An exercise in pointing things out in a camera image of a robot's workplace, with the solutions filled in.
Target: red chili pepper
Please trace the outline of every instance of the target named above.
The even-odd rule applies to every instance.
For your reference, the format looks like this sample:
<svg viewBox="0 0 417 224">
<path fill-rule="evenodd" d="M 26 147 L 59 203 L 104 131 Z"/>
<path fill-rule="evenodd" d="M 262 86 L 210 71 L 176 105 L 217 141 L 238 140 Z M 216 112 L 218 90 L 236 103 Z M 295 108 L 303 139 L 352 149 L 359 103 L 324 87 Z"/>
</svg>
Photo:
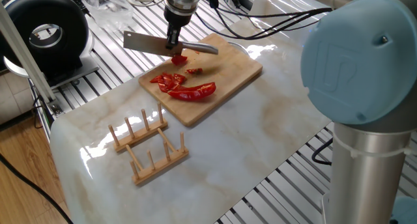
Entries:
<svg viewBox="0 0 417 224">
<path fill-rule="evenodd" d="M 154 79 L 152 79 L 150 82 L 151 83 L 158 83 L 160 80 L 163 80 L 162 75 L 154 77 Z"/>
<path fill-rule="evenodd" d="M 202 68 L 192 68 L 189 70 L 185 70 L 185 72 L 189 73 L 189 74 L 200 74 L 203 72 Z"/>
<path fill-rule="evenodd" d="M 180 74 L 174 74 L 174 76 L 173 76 L 173 81 L 174 81 L 175 84 L 182 84 L 186 80 L 187 80 L 187 78 L 184 77 L 183 75 L 180 75 Z"/>
<path fill-rule="evenodd" d="M 171 61 L 175 65 L 180 65 L 187 61 L 187 57 L 182 55 L 175 55 L 174 57 L 172 57 Z"/>
<path fill-rule="evenodd" d="M 168 94 L 176 99 L 185 101 L 199 100 L 207 97 L 216 90 L 216 84 L 206 83 L 198 87 L 184 87 L 184 89 L 169 91 Z"/>
<path fill-rule="evenodd" d="M 167 87 L 165 86 L 165 84 L 163 84 L 163 83 L 158 83 L 158 85 L 159 85 L 159 89 L 160 89 L 162 92 L 164 92 L 164 93 L 167 93 L 167 92 L 168 92 Z"/>
<path fill-rule="evenodd" d="M 162 77 L 164 78 L 164 84 L 167 90 L 171 90 L 171 88 L 175 86 L 175 83 L 173 81 L 173 76 L 171 74 L 163 73 Z"/>
</svg>

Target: wooden peg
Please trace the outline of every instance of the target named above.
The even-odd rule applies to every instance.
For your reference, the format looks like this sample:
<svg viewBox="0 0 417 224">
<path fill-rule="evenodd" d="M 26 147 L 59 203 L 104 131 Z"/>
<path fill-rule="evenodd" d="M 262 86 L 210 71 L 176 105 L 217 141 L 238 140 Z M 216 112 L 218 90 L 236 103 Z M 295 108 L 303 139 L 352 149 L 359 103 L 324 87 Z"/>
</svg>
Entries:
<svg viewBox="0 0 417 224">
<path fill-rule="evenodd" d="M 181 152 L 185 152 L 184 132 L 180 133 L 180 139 L 181 139 Z"/>
<path fill-rule="evenodd" d="M 110 130 L 111 136 L 113 136 L 113 139 L 115 140 L 116 146 L 120 146 L 119 140 L 117 140 L 117 137 L 115 134 L 115 130 L 113 130 L 113 127 L 111 125 L 109 125 L 109 130 Z"/>
<path fill-rule="evenodd" d="M 142 165 L 139 163 L 139 161 L 137 160 L 137 158 L 135 157 L 135 154 L 133 154 L 132 149 L 130 149 L 129 145 L 126 145 L 126 149 L 128 150 L 130 156 L 132 157 L 133 161 L 135 162 L 136 166 L 139 168 L 140 171 L 143 170 Z"/>
<path fill-rule="evenodd" d="M 154 160 L 152 160 L 151 151 L 148 150 L 146 151 L 146 153 L 148 154 L 148 158 L 149 158 L 149 162 L 151 163 L 152 170 L 155 170 L 155 164 L 154 164 Z"/>
<path fill-rule="evenodd" d="M 148 123 L 148 119 L 146 119 L 146 113 L 144 109 L 142 109 L 142 117 L 143 117 L 143 122 L 145 123 L 146 130 L 149 130 L 149 123 Z"/>
<path fill-rule="evenodd" d="M 165 149 L 165 155 L 167 156 L 167 161 L 171 161 L 171 157 L 169 156 L 169 151 L 168 151 L 168 144 L 167 141 L 164 140 L 164 149 Z"/>
<path fill-rule="evenodd" d="M 167 142 L 169 149 L 171 149 L 172 152 L 175 151 L 174 146 L 171 144 L 171 142 L 169 142 L 169 140 L 167 139 L 167 137 L 164 135 L 164 133 L 161 131 L 161 129 L 158 128 L 158 132 L 161 135 L 162 139 L 164 139 L 165 142 Z"/>
<path fill-rule="evenodd" d="M 158 115 L 159 115 L 159 121 L 161 122 L 161 124 L 163 124 L 164 123 L 164 117 L 162 116 L 161 102 L 158 102 Z"/>
<path fill-rule="evenodd" d="M 135 175 L 135 179 L 136 179 L 136 180 L 137 180 L 137 179 L 139 179 L 139 174 L 137 173 L 136 166 L 135 166 L 135 164 L 133 163 L 133 161 L 130 161 L 130 166 L 131 166 L 131 168 L 132 168 L 132 170 L 133 170 L 133 174 Z"/>
<path fill-rule="evenodd" d="M 132 139 L 134 139 L 135 138 L 135 133 L 132 130 L 132 126 L 129 123 L 129 119 L 127 117 L 125 117 L 124 121 L 126 122 L 126 125 L 128 126 L 130 137 L 132 137 Z"/>
</svg>

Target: bamboo cutting board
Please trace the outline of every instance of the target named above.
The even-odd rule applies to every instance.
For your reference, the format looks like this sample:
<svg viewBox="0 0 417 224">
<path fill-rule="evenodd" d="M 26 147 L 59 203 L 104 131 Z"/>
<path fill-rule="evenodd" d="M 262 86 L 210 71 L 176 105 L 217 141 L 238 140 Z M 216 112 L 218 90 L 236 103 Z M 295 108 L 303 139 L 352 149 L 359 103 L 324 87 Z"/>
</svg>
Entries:
<svg viewBox="0 0 417 224">
<path fill-rule="evenodd" d="M 188 57 L 186 64 L 175 66 L 170 59 L 139 78 L 139 84 L 185 126 L 191 126 L 262 70 L 260 63 L 243 54 L 219 35 L 208 35 L 201 42 L 216 46 L 219 54 L 196 53 L 186 49 L 182 52 L 182 55 Z M 186 74 L 185 70 L 191 68 L 202 68 L 203 73 Z M 185 87 L 215 82 L 216 91 L 195 102 L 174 99 L 163 93 L 157 83 L 149 82 L 162 72 L 186 76 L 187 81 L 182 84 Z"/>
</svg>

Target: wooden board edge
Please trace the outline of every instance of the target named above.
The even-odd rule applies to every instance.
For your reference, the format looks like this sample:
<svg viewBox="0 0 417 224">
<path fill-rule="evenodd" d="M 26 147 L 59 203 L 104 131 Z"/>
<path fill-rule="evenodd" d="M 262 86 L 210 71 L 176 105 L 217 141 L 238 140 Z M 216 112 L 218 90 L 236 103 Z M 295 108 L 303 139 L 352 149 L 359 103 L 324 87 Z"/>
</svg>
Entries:
<svg viewBox="0 0 417 224">
<path fill-rule="evenodd" d="M 225 102 L 225 100 L 230 97 L 230 95 L 232 95 L 233 93 L 235 93 L 237 90 L 239 90 L 239 88 L 243 87 L 245 84 L 247 84 L 247 82 L 251 81 L 254 77 L 256 77 L 256 75 L 260 74 L 262 72 L 263 69 L 263 65 L 260 64 L 261 67 L 259 67 L 258 70 L 256 70 L 256 72 L 254 72 L 252 75 L 250 75 L 245 81 L 243 81 L 240 85 L 237 85 L 234 89 L 232 89 L 229 93 L 225 94 L 223 96 L 223 98 L 219 99 L 219 102 L 214 105 L 212 108 L 207 109 L 206 111 L 202 111 L 201 114 L 199 114 L 198 116 L 196 116 L 193 120 L 189 120 L 188 122 L 182 121 L 180 120 L 175 114 L 173 114 L 171 111 L 170 113 L 172 115 L 175 116 L 176 119 L 178 119 L 184 126 L 190 127 L 193 126 L 196 122 L 198 122 L 198 120 L 200 120 L 202 117 L 204 117 L 204 115 L 206 115 L 208 112 L 212 111 L 213 109 L 215 109 L 217 106 L 223 104 Z"/>
</svg>

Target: marble countertop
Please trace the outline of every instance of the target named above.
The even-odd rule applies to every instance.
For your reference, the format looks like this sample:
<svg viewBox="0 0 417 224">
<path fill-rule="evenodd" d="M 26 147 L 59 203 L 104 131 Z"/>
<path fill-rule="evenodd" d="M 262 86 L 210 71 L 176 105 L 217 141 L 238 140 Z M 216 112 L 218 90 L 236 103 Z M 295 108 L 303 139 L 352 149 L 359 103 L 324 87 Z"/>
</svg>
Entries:
<svg viewBox="0 0 417 224">
<path fill-rule="evenodd" d="M 306 0 L 256 0 L 252 12 L 313 7 Z M 232 28 L 243 35 L 256 32 L 247 19 Z M 143 186 L 132 182 L 130 155 L 114 151 L 108 130 L 112 124 L 119 138 L 128 135 L 125 117 L 134 130 L 144 127 L 142 108 L 149 122 L 158 120 L 156 100 L 138 77 L 59 117 L 50 147 L 73 222 L 214 223 L 330 122 L 308 100 L 301 82 L 308 31 L 238 41 L 263 72 L 194 127 L 186 128 L 164 109 L 169 124 L 164 133 L 179 148 L 179 133 L 185 132 L 190 155 Z M 148 149 L 155 161 L 165 156 L 162 138 L 151 137 L 132 148 L 144 167 Z"/>
</svg>

